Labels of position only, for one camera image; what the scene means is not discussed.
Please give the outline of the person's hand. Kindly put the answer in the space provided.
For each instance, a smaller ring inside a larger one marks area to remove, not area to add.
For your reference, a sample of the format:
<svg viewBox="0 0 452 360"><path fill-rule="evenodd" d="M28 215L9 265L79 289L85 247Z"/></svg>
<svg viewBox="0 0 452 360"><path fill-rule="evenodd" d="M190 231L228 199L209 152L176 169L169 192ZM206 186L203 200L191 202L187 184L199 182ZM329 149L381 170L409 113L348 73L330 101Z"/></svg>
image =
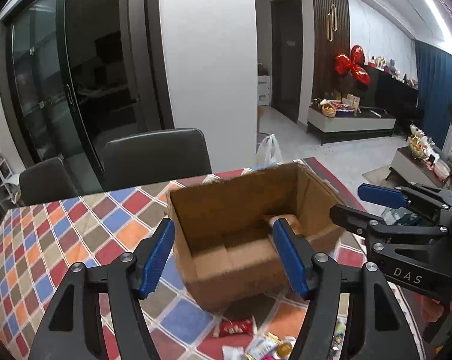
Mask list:
<svg viewBox="0 0 452 360"><path fill-rule="evenodd" d="M445 307L435 299L421 296L421 315L425 322L436 322L444 313ZM450 303L450 311L452 311L452 302Z"/></svg>

